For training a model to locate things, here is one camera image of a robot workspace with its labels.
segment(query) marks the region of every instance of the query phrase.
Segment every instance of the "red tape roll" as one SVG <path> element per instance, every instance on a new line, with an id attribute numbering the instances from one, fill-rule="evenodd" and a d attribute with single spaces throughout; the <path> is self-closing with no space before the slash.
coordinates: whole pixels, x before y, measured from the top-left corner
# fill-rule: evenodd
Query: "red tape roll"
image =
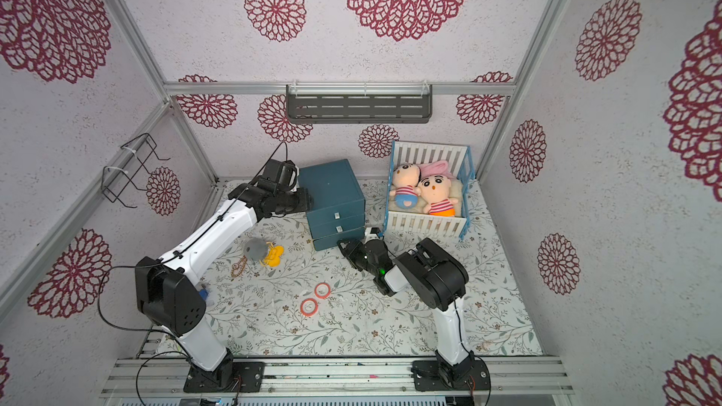
<path id="1" fill-rule="evenodd" d="M 315 293 L 315 295 L 318 296 L 320 299 L 326 299 L 331 295 L 331 286 L 327 283 L 320 283 L 316 285 L 316 287 L 313 289 L 313 293 Z"/>
<path id="2" fill-rule="evenodd" d="M 306 298 L 301 302 L 301 313 L 305 317 L 310 317 L 319 310 L 319 303 L 313 298 Z"/>

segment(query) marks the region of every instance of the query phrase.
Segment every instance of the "floor mat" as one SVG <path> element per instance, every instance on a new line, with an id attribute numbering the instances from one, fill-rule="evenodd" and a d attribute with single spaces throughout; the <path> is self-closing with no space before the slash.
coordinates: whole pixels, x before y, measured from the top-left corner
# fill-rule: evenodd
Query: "floor mat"
<path id="1" fill-rule="evenodd" d="M 240 181 L 228 182 L 224 197 Z M 384 222 L 386 182 L 359 180 L 366 197 L 367 225 Z M 528 313 L 478 185 L 469 190 L 472 225 L 464 241 L 437 239 L 469 273 L 464 316 L 475 353 L 539 355 Z M 284 247 L 281 265 L 269 270 L 246 261 L 251 236 Z M 412 248 L 420 236 L 385 236 L 394 254 Z M 354 270 L 338 248 L 315 251 L 305 215 L 271 218 L 237 238 L 203 277 L 212 306 L 206 319 L 235 354 L 244 355 L 431 355 L 436 332 L 431 311 L 407 289 L 393 297 L 377 292 L 367 273 Z M 313 288 L 331 287 L 328 299 Z M 318 311 L 305 317 L 300 303 L 314 298 Z M 175 347 L 164 340 L 158 351 Z"/>

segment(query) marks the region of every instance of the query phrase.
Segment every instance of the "teal drawer cabinet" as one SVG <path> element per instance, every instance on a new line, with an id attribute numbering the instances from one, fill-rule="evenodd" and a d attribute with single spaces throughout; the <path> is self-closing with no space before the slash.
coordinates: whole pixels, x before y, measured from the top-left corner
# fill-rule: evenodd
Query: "teal drawer cabinet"
<path id="1" fill-rule="evenodd" d="M 335 247 L 341 239 L 363 237 L 366 199 L 348 160 L 302 168 L 298 184 L 313 198 L 306 218 L 316 251 Z"/>

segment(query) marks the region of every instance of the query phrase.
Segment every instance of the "stuffed toy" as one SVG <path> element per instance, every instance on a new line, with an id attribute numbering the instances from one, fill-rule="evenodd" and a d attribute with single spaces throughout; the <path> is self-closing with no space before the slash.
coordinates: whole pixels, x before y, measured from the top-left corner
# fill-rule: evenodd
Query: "stuffed toy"
<path id="1" fill-rule="evenodd" d="M 438 160 L 430 164 L 419 165 L 421 169 L 421 179 L 441 174 L 449 179 L 456 179 L 456 176 L 449 172 L 449 163 L 446 160 Z"/>
<path id="2" fill-rule="evenodd" d="M 437 216 L 454 216 L 454 204 L 458 203 L 455 197 L 449 198 L 451 191 L 451 180 L 436 174 L 426 177 L 419 183 L 420 195 L 428 204 L 424 207 L 424 213 Z"/>
<path id="3" fill-rule="evenodd" d="M 391 177 L 393 188 L 388 195 L 394 198 L 393 200 L 400 208 L 410 209 L 419 202 L 420 190 L 417 185 L 420 174 L 419 166 L 413 164 L 400 165 L 393 172 L 393 177 Z"/>

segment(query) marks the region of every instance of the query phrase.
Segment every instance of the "wallpaper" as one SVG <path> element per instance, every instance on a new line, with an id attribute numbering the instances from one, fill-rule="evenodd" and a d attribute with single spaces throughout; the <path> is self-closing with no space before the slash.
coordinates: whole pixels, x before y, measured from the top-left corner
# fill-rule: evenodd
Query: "wallpaper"
<path id="1" fill-rule="evenodd" d="M 141 169 L 134 178 L 147 191 L 129 186 L 121 194 L 136 208 L 102 203 L 0 327 L 0 404 L 41 404 L 50 397 L 57 404 L 92 404 L 115 360 L 140 347 L 142 332 L 113 329 L 98 316 L 102 301 L 110 322 L 149 327 L 137 311 L 132 270 L 109 270 L 157 257 L 185 239 L 208 193 L 169 117 L 152 135 L 159 156 L 169 159 L 149 158 L 150 174 Z"/>
<path id="2" fill-rule="evenodd" d="M 359 177 L 388 176 L 394 140 L 469 145 L 476 164 L 504 103 L 499 95 L 434 95 L 427 124 L 291 124 L 283 95 L 178 97 L 220 176 L 253 176 L 281 141 L 299 167 L 348 158 Z"/>
<path id="3" fill-rule="evenodd" d="M 158 99 L 100 0 L 0 1 L 3 283 Z"/>
<path id="4" fill-rule="evenodd" d="M 722 402 L 721 29 L 722 0 L 572 0 L 482 185 L 582 404 Z"/>
<path id="5" fill-rule="evenodd" d="M 546 0 L 125 0 L 168 80 L 515 75 Z"/>

